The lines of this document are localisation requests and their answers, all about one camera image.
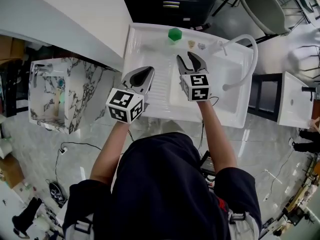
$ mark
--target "drawer handle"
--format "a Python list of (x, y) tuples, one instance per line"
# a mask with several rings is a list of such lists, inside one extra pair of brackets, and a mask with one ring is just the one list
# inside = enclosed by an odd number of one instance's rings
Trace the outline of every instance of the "drawer handle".
[(174, 2), (174, 1), (163, 1), (163, 3), (168, 5), (180, 5), (180, 2)]
[(176, 9), (179, 9), (179, 5), (173, 5), (173, 4), (164, 4), (163, 7), (164, 8), (176, 8)]

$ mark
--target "black cabinet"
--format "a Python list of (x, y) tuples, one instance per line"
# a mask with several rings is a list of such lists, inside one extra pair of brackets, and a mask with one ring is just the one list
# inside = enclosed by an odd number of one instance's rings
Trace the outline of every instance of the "black cabinet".
[(216, 0), (124, 0), (133, 22), (188, 28), (203, 24)]

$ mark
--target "floor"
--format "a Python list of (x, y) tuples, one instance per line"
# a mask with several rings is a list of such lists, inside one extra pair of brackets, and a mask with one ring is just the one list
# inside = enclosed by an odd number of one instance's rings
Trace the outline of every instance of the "floor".
[[(289, 16), (287, 19), (288, 26), (293, 26), (300, 17)], [(226, 39), (245, 33), (255, 38), (263, 35), (241, 5), (235, 8), (227, 5), (216, 17), (210, 17), (208, 21), (212, 23), (208, 32)], [(288, 36), (279, 36), (259, 44), (259, 59), (255, 73), (289, 71), (306, 82), (310, 81), (310, 77), (319, 73), (312, 71), (304, 74), (300, 70), (317, 66), (319, 60), (309, 57), (316, 54), (314, 48), (301, 48), (301, 46), (314, 45), (319, 39), (320, 32), (312, 25), (303, 22)], [(66, 135), (47, 131), (43, 127), (29, 123), (27, 112), (23, 112), (8, 118), (2, 127), (4, 135), (12, 137), (13, 153), (21, 164), (26, 181), (35, 186), (37, 194), (58, 212), (58, 206), (50, 198), (46, 179), (56, 178), (55, 164), (61, 143), (90, 143), (101, 148), (114, 123), (106, 115), (95, 123)], [(173, 122), (142, 117), (131, 125), (130, 131), (136, 140), (145, 131), (159, 129), (159, 125), (164, 123), (174, 127)], [(183, 121), (176, 123), (198, 147), (202, 125)], [(224, 129), (234, 148), (238, 166), (255, 177), (262, 221), (265, 222), (270, 217), (276, 216), (298, 190), (304, 178), (303, 169), (309, 161), (308, 155), (292, 151), (288, 145), (289, 137), (297, 136), (295, 128), (280, 126), (251, 114), (247, 115), (243, 129), (230, 127)], [(131, 138), (127, 136), (123, 150), (128, 148), (131, 142)], [(70, 185), (81, 181), (81, 167), (84, 168), (85, 176), (89, 177), (99, 150), (85, 145), (66, 144), (66, 146), (68, 151), (60, 157), (56, 172), (58, 182), (68, 193)], [(206, 135), (204, 135), (200, 152), (204, 154), (207, 149)]]

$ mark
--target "marble counter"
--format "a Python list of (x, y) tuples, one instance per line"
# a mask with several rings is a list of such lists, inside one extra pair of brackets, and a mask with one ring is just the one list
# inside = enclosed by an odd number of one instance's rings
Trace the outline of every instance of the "marble counter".
[[(51, 65), (51, 70), (35, 73), (36, 65)], [(73, 57), (33, 61), (29, 77), (29, 121), (70, 134), (104, 116), (114, 81), (114, 71)], [(56, 95), (60, 95), (57, 115)]]

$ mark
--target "green block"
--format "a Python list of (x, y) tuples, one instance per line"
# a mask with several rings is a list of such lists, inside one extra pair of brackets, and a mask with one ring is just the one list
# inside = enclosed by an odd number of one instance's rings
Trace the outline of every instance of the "green block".
[(182, 37), (182, 31), (180, 29), (176, 28), (176, 27), (171, 28), (169, 30), (168, 37), (174, 42), (178, 41)]

